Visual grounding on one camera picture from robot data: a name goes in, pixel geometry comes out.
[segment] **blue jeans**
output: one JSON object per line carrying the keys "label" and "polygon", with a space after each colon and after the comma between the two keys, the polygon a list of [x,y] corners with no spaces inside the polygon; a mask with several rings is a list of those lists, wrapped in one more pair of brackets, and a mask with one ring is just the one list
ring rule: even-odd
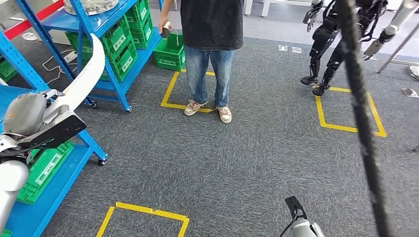
{"label": "blue jeans", "polygon": [[227,106],[228,88],[230,85],[231,62],[234,51],[199,51],[196,48],[184,46],[186,60],[186,78],[189,90],[194,101],[204,104],[208,101],[208,94],[205,86],[205,72],[208,69],[208,62],[211,58],[214,68],[217,86],[215,88],[215,105],[217,107]]}

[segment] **beige sneaker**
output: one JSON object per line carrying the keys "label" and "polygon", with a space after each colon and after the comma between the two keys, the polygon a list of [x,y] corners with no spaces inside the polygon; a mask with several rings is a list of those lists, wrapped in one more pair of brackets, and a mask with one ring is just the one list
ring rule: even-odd
{"label": "beige sneaker", "polygon": [[225,107],[217,107],[218,112],[220,113],[220,119],[223,121],[223,123],[229,123],[231,122],[231,111],[230,109]]}
{"label": "beige sneaker", "polygon": [[206,105],[207,103],[208,103],[208,101],[207,101],[207,102],[205,102],[205,103],[203,103],[203,104],[198,104],[198,103],[196,103],[195,101],[190,100],[190,101],[188,102],[188,104],[186,104],[185,114],[186,114],[187,116],[194,115],[194,114],[195,114],[195,113],[199,110],[199,108],[203,107],[203,106],[204,106],[204,105]]}

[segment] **yellow floor marking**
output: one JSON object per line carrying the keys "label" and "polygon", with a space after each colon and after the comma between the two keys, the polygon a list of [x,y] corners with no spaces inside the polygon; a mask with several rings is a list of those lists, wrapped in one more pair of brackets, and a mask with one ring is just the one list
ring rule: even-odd
{"label": "yellow floor marking", "polygon": [[317,106],[317,113],[319,114],[319,122],[320,126],[326,126],[325,116],[323,114],[322,102],[320,101],[320,96],[316,96],[316,106]]}
{"label": "yellow floor marking", "polygon": [[374,105],[374,101],[370,93],[368,93],[368,102],[370,104],[371,111],[373,112],[373,117],[374,117],[374,120],[376,121],[376,125],[378,128],[378,132],[376,132],[375,135],[379,137],[387,137],[387,133],[385,132],[384,126],[382,125],[381,120],[378,116],[377,108]]}
{"label": "yellow floor marking", "polygon": [[183,221],[182,227],[180,228],[180,231],[179,231],[179,234],[177,235],[177,237],[183,237],[185,235],[186,228],[188,228],[188,224],[189,224],[189,218],[186,218]]}
{"label": "yellow floor marking", "polygon": [[[186,69],[182,68],[180,71],[183,72],[183,73],[185,73],[186,72]],[[215,76],[215,73],[213,73],[213,72],[206,72],[205,75],[207,75],[207,76]]]}
{"label": "yellow floor marking", "polygon": [[[185,73],[186,69],[182,69],[180,72]],[[173,90],[174,84],[176,83],[177,77],[179,76],[180,72],[174,72],[170,84],[168,86],[168,89],[166,90],[165,96],[163,97],[163,100],[160,104],[161,107],[166,107],[166,108],[173,108],[173,109],[181,109],[184,110],[186,106],[184,105],[178,105],[178,104],[172,104],[172,103],[168,103],[171,91]],[[215,76],[215,73],[213,72],[206,72],[206,75],[208,76]],[[198,112],[202,112],[202,113],[211,113],[215,111],[215,109],[206,109],[206,108],[199,108]]]}
{"label": "yellow floor marking", "polygon": [[171,213],[167,211],[161,211],[161,210],[153,210],[151,208],[144,207],[144,206],[137,206],[137,205],[127,204],[127,203],[122,203],[122,202],[117,202],[116,206],[122,209],[144,212],[144,213],[153,214],[157,216],[163,216],[163,217],[167,217],[167,218],[175,219],[179,221],[184,221],[186,219],[186,216],[184,215],[179,215],[179,214],[175,214],[175,213]]}
{"label": "yellow floor marking", "polygon": [[102,237],[103,233],[105,232],[106,226],[108,226],[109,219],[111,219],[111,216],[114,210],[115,210],[115,207],[113,206],[109,207],[108,212],[106,213],[106,216],[103,219],[102,225],[100,226],[99,232],[97,233],[96,237]]}
{"label": "yellow floor marking", "polygon": [[173,87],[174,87],[174,84],[176,83],[176,79],[177,79],[177,76],[178,76],[178,75],[179,75],[179,72],[174,72],[173,77],[171,78],[171,81],[170,81],[169,87],[168,87],[168,89],[166,90],[165,96],[163,97],[163,101],[162,101],[161,106],[162,106],[163,104],[166,104],[166,103],[168,102],[169,97],[170,97],[170,94],[171,94],[171,90],[173,90]]}
{"label": "yellow floor marking", "polygon": [[339,87],[330,87],[329,90],[351,93],[350,89],[339,88]]}
{"label": "yellow floor marking", "polygon": [[[351,92],[350,89],[339,88],[339,87],[330,87],[329,90],[339,91],[339,92],[347,92],[347,93]],[[373,113],[374,121],[376,122],[376,125],[377,125],[377,128],[378,128],[378,132],[374,132],[374,134],[378,137],[387,137],[387,133],[384,130],[384,126],[381,123],[381,120],[379,118],[376,106],[374,105],[373,98],[371,97],[370,93],[368,93],[367,96],[368,96],[368,103],[370,104],[370,108],[371,108],[371,111]],[[326,128],[331,128],[331,129],[336,129],[336,130],[347,131],[347,132],[356,132],[356,133],[358,132],[358,129],[355,128],[355,127],[348,127],[348,126],[341,126],[341,125],[326,123],[325,116],[324,116],[324,113],[323,113],[323,108],[322,108],[322,101],[320,100],[320,96],[316,96],[316,107],[317,107],[317,113],[319,115],[320,126],[326,127]]]}

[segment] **hand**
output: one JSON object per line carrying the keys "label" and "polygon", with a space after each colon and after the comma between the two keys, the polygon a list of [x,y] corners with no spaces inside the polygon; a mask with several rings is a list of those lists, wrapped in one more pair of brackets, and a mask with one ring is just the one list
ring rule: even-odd
{"label": "hand", "polygon": [[163,26],[165,26],[165,24],[168,22],[168,17],[167,16],[162,16],[160,17],[160,21],[159,21],[159,34],[163,33]]}

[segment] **green crate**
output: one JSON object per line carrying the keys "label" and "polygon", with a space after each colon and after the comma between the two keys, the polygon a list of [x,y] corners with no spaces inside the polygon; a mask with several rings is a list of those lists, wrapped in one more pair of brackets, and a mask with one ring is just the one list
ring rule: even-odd
{"label": "green crate", "polygon": [[132,30],[143,30],[143,27],[150,16],[148,0],[137,1],[128,11],[126,11],[125,16],[129,27]]}
{"label": "green crate", "polygon": [[146,49],[153,33],[153,22],[151,17],[146,21],[143,30],[131,29],[132,39],[137,49]]}
{"label": "green crate", "polygon": [[16,200],[34,204],[73,148],[71,142],[65,142],[57,149],[32,150],[28,161],[29,177],[17,194]]}
{"label": "green crate", "polygon": [[0,78],[8,82],[16,74],[16,69],[5,58],[0,56]]}
{"label": "green crate", "polygon": [[0,237],[10,237],[12,235],[12,231],[10,230],[3,230]]}
{"label": "green crate", "polygon": [[171,33],[167,39],[160,40],[153,54],[158,68],[180,71],[185,66],[183,36]]}
{"label": "green crate", "polygon": [[[77,51],[78,46],[78,34],[72,32],[66,32],[66,36],[73,46],[74,50]],[[117,57],[127,43],[132,39],[131,31],[129,31],[128,21],[123,16],[112,28],[110,28],[101,38],[103,49],[108,58],[114,59]],[[83,48],[82,58],[90,59],[93,53],[93,47],[87,36],[83,36]]]}
{"label": "green crate", "polygon": [[[114,74],[119,83],[125,79],[137,58],[138,55],[134,43],[130,43],[124,48],[121,54],[114,61],[110,61],[112,70],[114,71]],[[83,65],[86,65],[87,61],[84,60],[82,63]],[[108,76],[106,75],[106,71],[103,72],[103,75],[100,79],[106,81],[109,80]]]}

